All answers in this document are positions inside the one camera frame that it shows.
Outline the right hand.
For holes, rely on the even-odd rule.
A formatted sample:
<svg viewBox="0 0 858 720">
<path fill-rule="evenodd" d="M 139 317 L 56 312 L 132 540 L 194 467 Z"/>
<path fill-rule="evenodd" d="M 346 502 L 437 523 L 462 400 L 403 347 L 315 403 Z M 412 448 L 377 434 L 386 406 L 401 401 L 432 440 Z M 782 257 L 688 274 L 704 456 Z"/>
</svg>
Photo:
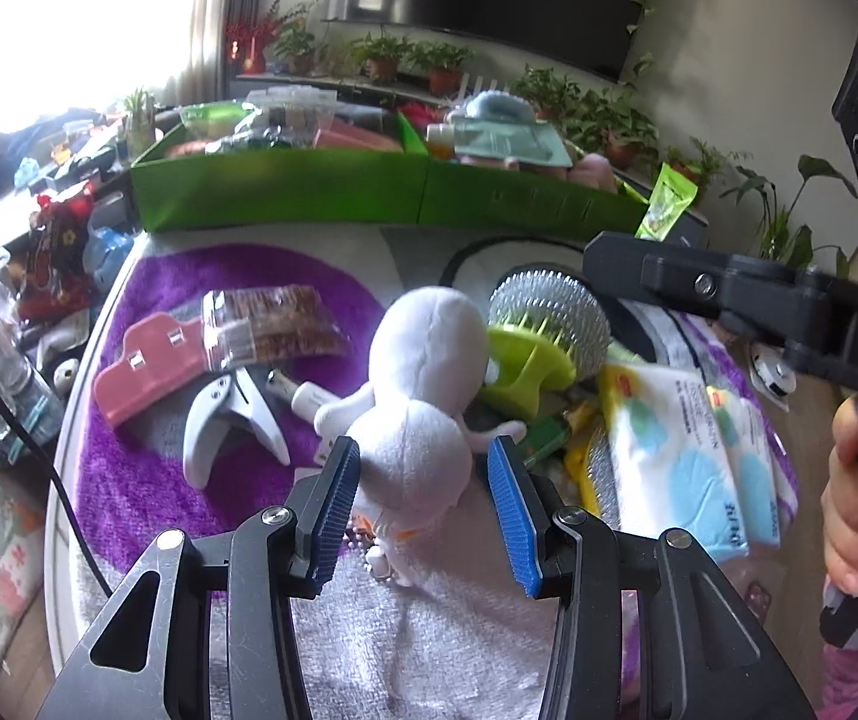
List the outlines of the right hand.
<svg viewBox="0 0 858 720">
<path fill-rule="evenodd" d="M 858 596 L 858 401 L 849 398 L 833 418 L 833 449 L 821 495 L 827 580 Z"/>
</svg>

